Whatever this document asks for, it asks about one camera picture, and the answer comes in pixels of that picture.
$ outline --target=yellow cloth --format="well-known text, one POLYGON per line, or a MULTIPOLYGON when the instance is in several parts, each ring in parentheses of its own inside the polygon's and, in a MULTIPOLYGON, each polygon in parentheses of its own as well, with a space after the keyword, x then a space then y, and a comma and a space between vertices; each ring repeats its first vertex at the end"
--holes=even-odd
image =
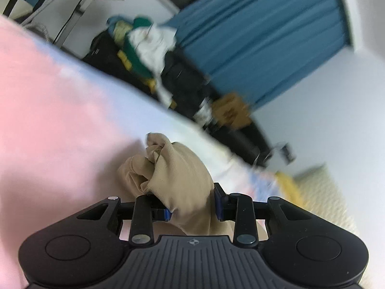
POLYGON ((186 235, 229 235, 215 214, 214 183, 202 161, 165 135, 148 134, 147 158, 135 155, 118 169, 133 197, 153 193, 172 212, 171 224, 186 235))
POLYGON ((305 208, 301 193, 295 184, 294 179, 283 172, 277 172, 275 178, 285 199, 300 208, 305 208))

